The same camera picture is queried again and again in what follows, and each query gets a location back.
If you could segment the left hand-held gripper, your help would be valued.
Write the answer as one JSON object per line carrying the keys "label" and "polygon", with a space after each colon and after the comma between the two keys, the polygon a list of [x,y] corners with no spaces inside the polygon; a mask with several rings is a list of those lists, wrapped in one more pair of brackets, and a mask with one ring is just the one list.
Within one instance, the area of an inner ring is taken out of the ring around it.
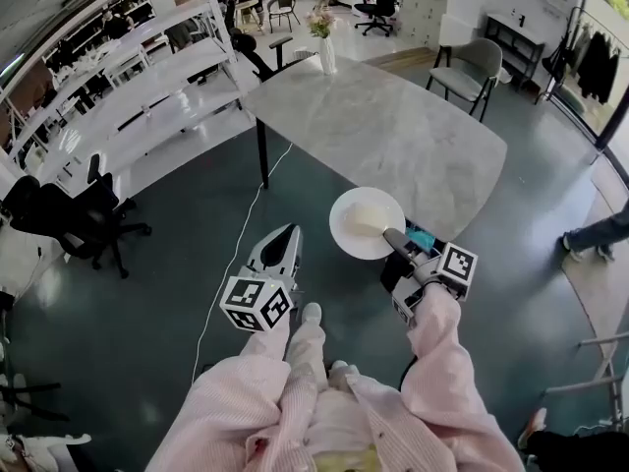
{"label": "left hand-held gripper", "polygon": [[270,331],[287,318],[295,308],[292,292],[301,258],[302,230],[294,223],[255,244],[248,266],[229,277],[219,301],[231,324],[249,332]]}

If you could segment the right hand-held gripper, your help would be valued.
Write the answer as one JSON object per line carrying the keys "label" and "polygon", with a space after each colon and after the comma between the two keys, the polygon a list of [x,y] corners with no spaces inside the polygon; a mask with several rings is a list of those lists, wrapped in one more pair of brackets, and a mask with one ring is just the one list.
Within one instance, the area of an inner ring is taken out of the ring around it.
{"label": "right hand-held gripper", "polygon": [[416,308],[430,283],[444,286],[459,302],[467,300],[478,262],[476,254],[446,243],[440,253],[427,255],[404,232],[392,227],[383,237],[394,252],[385,261],[380,282],[406,325],[414,323]]}

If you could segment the pale yellow food piece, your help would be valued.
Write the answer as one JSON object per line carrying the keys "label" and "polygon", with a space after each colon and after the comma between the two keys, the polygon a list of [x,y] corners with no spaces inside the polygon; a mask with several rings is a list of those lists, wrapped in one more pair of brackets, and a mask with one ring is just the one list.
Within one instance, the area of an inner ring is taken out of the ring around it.
{"label": "pale yellow food piece", "polygon": [[378,237],[388,228],[386,211],[363,203],[349,205],[343,216],[344,230],[353,236]]}

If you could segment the white round plate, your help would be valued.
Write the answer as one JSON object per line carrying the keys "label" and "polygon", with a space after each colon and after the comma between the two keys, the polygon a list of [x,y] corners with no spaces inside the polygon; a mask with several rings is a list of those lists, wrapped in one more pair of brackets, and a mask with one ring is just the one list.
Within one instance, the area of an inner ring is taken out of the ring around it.
{"label": "white round plate", "polygon": [[341,195],[328,218],[331,235],[346,254],[364,261],[381,260],[394,249],[383,234],[387,228],[405,230],[402,207],[380,189],[358,187]]}

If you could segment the person's left forearm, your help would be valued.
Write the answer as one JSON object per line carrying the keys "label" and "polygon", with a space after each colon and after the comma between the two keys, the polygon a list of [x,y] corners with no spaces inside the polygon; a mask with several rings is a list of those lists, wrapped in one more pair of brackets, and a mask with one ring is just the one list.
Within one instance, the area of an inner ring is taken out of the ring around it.
{"label": "person's left forearm", "polygon": [[284,360],[289,320],[198,377],[145,472],[316,472],[304,445],[317,388]]}

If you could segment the person's right forearm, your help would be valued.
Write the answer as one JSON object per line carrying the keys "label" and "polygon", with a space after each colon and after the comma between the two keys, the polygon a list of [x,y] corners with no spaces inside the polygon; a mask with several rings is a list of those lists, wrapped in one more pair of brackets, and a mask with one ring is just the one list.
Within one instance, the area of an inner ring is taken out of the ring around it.
{"label": "person's right forearm", "polygon": [[430,472],[524,472],[513,445],[476,388],[474,366],[460,344],[461,308],[429,283],[408,332],[417,361],[401,390],[421,424],[420,452]]}

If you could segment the grey marble table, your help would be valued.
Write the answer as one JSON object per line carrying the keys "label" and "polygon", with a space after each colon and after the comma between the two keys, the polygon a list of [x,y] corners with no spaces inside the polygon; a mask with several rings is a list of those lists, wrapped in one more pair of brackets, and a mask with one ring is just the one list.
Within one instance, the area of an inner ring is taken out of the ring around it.
{"label": "grey marble table", "polygon": [[392,196],[443,241],[481,211],[501,174],[506,142],[436,94],[343,56],[326,75],[317,55],[244,99],[265,126],[357,186]]}

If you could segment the grey chair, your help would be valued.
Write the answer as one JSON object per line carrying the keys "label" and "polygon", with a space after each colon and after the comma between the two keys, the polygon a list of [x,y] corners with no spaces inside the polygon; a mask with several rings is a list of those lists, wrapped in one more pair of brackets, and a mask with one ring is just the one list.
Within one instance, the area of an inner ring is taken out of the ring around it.
{"label": "grey chair", "polygon": [[500,80],[502,59],[500,46],[487,38],[476,38],[457,46],[440,45],[429,70],[426,90],[430,90],[433,83],[439,84],[446,100],[454,94],[471,104],[470,116],[481,104],[479,121],[483,123],[491,94]]}

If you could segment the black chair with metal legs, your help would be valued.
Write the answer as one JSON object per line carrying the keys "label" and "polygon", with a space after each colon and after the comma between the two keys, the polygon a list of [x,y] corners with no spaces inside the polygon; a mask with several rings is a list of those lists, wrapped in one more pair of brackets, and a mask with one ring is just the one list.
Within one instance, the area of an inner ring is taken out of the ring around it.
{"label": "black chair with metal legs", "polygon": [[268,23],[270,32],[274,31],[273,21],[277,21],[280,27],[281,22],[285,19],[288,23],[289,30],[292,30],[292,19],[299,25],[301,22],[295,13],[297,0],[269,0],[267,7]]}

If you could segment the small teal object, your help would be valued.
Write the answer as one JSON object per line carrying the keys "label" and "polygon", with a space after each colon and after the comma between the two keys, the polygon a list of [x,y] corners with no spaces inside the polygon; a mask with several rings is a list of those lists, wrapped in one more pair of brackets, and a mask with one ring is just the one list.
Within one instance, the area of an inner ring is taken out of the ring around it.
{"label": "small teal object", "polygon": [[423,252],[430,254],[434,247],[435,237],[411,220],[406,219],[405,222],[406,236],[420,247]]}

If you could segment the person's left leg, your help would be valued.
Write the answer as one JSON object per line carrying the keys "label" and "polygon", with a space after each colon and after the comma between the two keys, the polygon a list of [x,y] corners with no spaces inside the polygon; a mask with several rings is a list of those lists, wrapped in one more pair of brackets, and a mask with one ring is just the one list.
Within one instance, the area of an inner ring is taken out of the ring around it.
{"label": "person's left leg", "polygon": [[327,374],[323,363],[325,332],[321,326],[320,304],[310,302],[301,313],[302,323],[293,334],[286,352],[286,362],[292,369],[304,371],[309,367],[319,392],[328,388]]}

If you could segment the person's leg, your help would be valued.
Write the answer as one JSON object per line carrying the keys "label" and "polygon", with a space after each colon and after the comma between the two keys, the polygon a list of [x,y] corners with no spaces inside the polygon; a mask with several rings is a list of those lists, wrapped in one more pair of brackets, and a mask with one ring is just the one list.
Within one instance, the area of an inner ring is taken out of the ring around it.
{"label": "person's leg", "polygon": [[328,385],[330,388],[350,392],[350,381],[360,375],[355,365],[349,365],[345,361],[333,362],[328,371]]}
{"label": "person's leg", "polygon": [[328,388],[327,374],[323,363],[325,332],[321,326],[320,304],[310,302],[301,313],[302,323],[293,334],[286,352],[286,362],[292,369],[304,371],[309,367],[319,392]]}

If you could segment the person's right leg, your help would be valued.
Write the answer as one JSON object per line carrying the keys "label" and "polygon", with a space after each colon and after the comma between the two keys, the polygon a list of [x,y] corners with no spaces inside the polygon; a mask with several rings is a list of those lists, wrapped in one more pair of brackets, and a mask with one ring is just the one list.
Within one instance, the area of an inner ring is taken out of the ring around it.
{"label": "person's right leg", "polygon": [[328,371],[328,385],[330,388],[350,392],[350,381],[360,375],[355,365],[349,365],[345,361],[333,362]]}

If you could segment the black office chair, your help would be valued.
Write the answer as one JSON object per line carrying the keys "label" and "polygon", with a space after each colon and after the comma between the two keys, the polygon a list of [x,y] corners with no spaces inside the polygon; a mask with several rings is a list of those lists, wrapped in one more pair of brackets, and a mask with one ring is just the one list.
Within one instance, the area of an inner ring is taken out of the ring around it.
{"label": "black office chair", "polygon": [[91,157],[87,170],[87,188],[70,197],[54,183],[40,184],[26,175],[17,180],[0,211],[8,214],[12,228],[55,239],[63,251],[81,260],[91,260],[100,269],[100,258],[109,248],[123,279],[129,277],[124,268],[118,240],[126,233],[152,234],[144,222],[127,224],[127,213],[137,207],[132,199],[120,201],[114,193],[113,175],[101,174],[100,157]]}
{"label": "black office chair", "polygon": [[390,37],[394,29],[389,20],[396,13],[397,0],[374,0],[369,3],[368,0],[362,0],[355,4],[354,8],[362,14],[367,15],[370,20],[365,23],[355,24],[355,28],[364,27],[363,36],[366,36],[370,30],[382,30],[386,37]]}
{"label": "black office chair", "polygon": [[276,65],[275,69],[270,68],[265,61],[257,54],[257,41],[252,36],[243,31],[240,31],[235,26],[235,14],[236,14],[236,0],[227,0],[226,12],[224,16],[225,26],[230,36],[232,47],[238,53],[241,53],[247,60],[249,60],[257,70],[254,74],[261,82],[265,82],[275,76],[277,73],[287,69],[294,64],[304,61],[312,56],[316,55],[316,52],[304,50],[295,50],[293,53],[293,59],[287,62],[284,61],[284,46],[293,40],[292,36],[285,36],[278,40],[275,40],[269,45],[269,49],[275,52]]}

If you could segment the white faceted vase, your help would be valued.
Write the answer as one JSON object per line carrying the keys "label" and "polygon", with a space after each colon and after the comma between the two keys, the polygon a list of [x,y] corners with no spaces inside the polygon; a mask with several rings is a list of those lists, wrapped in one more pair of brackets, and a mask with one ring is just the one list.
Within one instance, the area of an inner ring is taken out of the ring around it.
{"label": "white faceted vase", "polygon": [[335,53],[330,36],[319,39],[319,59],[321,69],[326,76],[332,75],[336,71]]}

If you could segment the person's torso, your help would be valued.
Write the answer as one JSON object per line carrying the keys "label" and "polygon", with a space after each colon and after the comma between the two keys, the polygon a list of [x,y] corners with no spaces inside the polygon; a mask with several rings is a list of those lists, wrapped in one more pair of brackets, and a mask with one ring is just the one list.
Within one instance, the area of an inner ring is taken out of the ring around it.
{"label": "person's torso", "polygon": [[247,440],[244,472],[432,472],[454,465],[450,452],[421,425],[406,435],[345,391],[317,402],[309,378],[291,377],[276,425]]}

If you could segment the white metal shelving rack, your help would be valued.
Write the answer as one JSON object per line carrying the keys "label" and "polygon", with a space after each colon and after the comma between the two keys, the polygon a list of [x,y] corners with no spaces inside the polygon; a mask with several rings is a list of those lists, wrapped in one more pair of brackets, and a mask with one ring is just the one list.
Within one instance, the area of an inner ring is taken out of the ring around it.
{"label": "white metal shelving rack", "polygon": [[123,199],[250,129],[219,0],[160,12],[99,52],[0,144],[0,200],[30,175],[70,196],[97,158]]}

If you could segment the beige floor rug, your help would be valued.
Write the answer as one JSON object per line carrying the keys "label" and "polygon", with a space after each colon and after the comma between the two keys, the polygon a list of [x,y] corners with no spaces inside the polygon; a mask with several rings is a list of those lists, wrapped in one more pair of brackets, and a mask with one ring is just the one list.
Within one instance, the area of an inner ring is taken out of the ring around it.
{"label": "beige floor rug", "polygon": [[[595,195],[586,226],[621,210],[629,200],[624,182],[604,158],[594,165],[591,185]],[[629,240],[615,246],[614,256],[615,261],[607,263],[589,250],[579,262],[568,257],[562,264],[597,337],[617,333],[629,304]]]}

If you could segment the pink flower bouquet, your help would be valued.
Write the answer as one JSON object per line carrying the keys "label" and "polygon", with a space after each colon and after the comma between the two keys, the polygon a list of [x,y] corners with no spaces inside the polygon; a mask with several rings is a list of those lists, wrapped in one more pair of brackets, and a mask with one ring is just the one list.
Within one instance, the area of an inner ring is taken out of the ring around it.
{"label": "pink flower bouquet", "polygon": [[308,13],[306,21],[311,36],[326,39],[330,36],[335,17],[329,11],[318,9]]}

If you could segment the small round wooden table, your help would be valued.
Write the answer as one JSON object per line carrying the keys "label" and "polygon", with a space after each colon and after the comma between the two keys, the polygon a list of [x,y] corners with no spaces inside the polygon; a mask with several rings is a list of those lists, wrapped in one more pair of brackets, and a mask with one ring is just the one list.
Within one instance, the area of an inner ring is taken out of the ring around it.
{"label": "small round wooden table", "polygon": [[257,30],[259,33],[264,34],[263,22],[260,19],[263,16],[263,11],[257,11],[256,3],[255,0],[248,0],[236,4],[236,25],[243,31]]}

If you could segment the black console table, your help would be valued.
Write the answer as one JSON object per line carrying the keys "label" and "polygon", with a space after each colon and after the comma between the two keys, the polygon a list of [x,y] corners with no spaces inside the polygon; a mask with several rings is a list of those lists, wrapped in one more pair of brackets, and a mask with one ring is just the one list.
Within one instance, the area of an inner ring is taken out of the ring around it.
{"label": "black console table", "polygon": [[544,50],[541,39],[517,21],[496,13],[486,15],[485,38],[502,50],[502,68],[516,90],[533,79]]}

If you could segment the black clothes rack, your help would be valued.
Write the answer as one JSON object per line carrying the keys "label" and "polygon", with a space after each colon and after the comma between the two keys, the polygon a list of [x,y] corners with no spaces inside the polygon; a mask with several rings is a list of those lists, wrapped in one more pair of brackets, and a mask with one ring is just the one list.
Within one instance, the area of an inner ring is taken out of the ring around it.
{"label": "black clothes rack", "polygon": [[625,43],[609,27],[605,26],[602,21],[595,18],[584,8],[574,7],[571,10],[565,33],[561,37],[559,45],[548,57],[542,60],[543,68],[549,74],[549,83],[544,92],[538,95],[536,101],[542,98],[549,99],[551,94],[559,89],[568,78],[576,81],[580,96],[584,98],[578,86],[579,77],[577,70],[584,59],[593,35],[597,31],[603,33],[611,41],[612,48],[620,50],[621,56],[618,63],[617,76],[620,62],[624,59],[629,59],[629,43]]}

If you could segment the dark hanging clothes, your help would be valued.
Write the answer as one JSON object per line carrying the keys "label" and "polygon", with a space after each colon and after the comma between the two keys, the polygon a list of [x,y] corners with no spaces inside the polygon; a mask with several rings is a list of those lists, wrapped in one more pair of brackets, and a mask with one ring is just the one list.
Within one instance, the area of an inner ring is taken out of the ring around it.
{"label": "dark hanging clothes", "polygon": [[581,61],[578,74],[578,86],[584,98],[591,96],[600,104],[606,104],[620,60],[620,50],[611,47],[611,41],[597,31]]}

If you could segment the grey metal frame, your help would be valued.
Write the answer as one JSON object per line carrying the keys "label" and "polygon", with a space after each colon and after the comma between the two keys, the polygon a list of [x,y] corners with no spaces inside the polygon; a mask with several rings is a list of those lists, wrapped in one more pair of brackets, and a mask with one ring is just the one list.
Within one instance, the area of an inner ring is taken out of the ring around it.
{"label": "grey metal frame", "polygon": [[604,387],[609,397],[611,415],[588,430],[606,429],[629,433],[629,351],[624,367],[615,372],[613,359],[619,343],[629,344],[629,330],[608,337],[585,339],[578,347],[597,346],[602,353],[600,367],[590,381],[547,387],[542,397]]}

